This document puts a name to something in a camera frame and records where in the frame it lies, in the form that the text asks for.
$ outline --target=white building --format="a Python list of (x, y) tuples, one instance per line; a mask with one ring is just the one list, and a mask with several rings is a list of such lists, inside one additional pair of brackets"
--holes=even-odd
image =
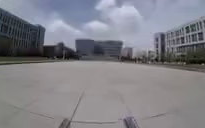
[(166, 52), (175, 56), (205, 48), (205, 17), (165, 33)]
[(17, 50), (22, 52), (35, 49), (43, 50), (45, 28), (40, 25), (32, 25), (27, 21), (0, 8), (0, 37), (12, 42), (11, 54)]

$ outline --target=concrete pavement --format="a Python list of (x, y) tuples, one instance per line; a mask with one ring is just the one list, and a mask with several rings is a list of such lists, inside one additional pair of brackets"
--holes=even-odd
[(205, 73), (102, 61), (0, 66), (0, 128), (64, 119), (122, 128), (126, 116), (140, 128), (205, 128)]

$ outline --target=white cloud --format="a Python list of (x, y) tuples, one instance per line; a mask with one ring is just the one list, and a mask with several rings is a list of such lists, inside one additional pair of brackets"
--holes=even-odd
[(33, 24), (45, 26), (45, 44), (64, 41), (72, 47), (76, 38), (88, 37), (120, 39), (127, 46), (148, 48), (153, 44), (153, 33), (205, 16), (205, 0), (100, 0), (92, 7), (99, 17), (79, 23), (78, 27), (63, 19), (59, 10), (46, 13), (36, 1), (0, 0), (0, 6)]
[(94, 20), (89, 23), (86, 23), (83, 26), (84, 30), (88, 32), (107, 32), (109, 30), (109, 26), (101, 21)]
[(104, 23), (94, 20), (84, 25), (94, 30), (94, 34), (90, 34), (92, 38), (96, 35), (105, 40), (123, 40), (130, 45), (138, 43), (143, 17), (133, 4), (122, 3), (118, 6), (115, 0), (101, 0), (95, 9), (100, 12), (100, 18)]
[(116, 7), (116, 0), (101, 0), (95, 7), (97, 10), (107, 10)]
[(65, 45), (75, 47), (75, 39), (84, 34), (61, 19), (52, 19), (46, 25), (46, 44), (55, 44), (63, 41)]

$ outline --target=distant building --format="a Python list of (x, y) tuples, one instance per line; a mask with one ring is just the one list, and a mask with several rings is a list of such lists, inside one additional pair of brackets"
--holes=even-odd
[(164, 61), (165, 59), (165, 34), (154, 34), (154, 47), (157, 61)]
[(0, 8), (0, 40), (7, 39), (10, 45), (10, 54), (17, 52), (28, 53), (36, 50), (43, 52), (45, 28), (41, 25), (32, 25), (27, 21)]
[(103, 49), (105, 56), (120, 57), (123, 42), (122, 41), (97, 41), (99, 46)]
[(76, 40), (76, 51), (81, 55), (93, 55), (95, 41), (91, 39)]
[(55, 45), (46, 45), (43, 47), (43, 56), (45, 57), (55, 57), (56, 56), (56, 46)]
[(125, 47), (121, 51), (121, 57), (132, 59), (133, 58), (133, 48)]
[(121, 53), (122, 41), (94, 41), (91, 39), (76, 40), (76, 50), (81, 55), (104, 55), (110, 57), (119, 57)]
[(165, 33), (166, 52), (174, 56), (205, 48), (205, 17)]

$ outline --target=tree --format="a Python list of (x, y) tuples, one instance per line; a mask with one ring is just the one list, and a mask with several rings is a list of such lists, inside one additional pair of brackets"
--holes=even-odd
[(205, 48), (196, 51), (188, 51), (186, 55), (187, 64), (205, 64)]
[(11, 55), (12, 40), (9, 37), (0, 36), (0, 56)]
[(58, 58), (62, 58), (64, 55), (64, 50), (65, 50), (65, 45), (63, 42), (59, 42), (57, 45), (56, 45), (56, 50), (55, 50), (55, 54)]

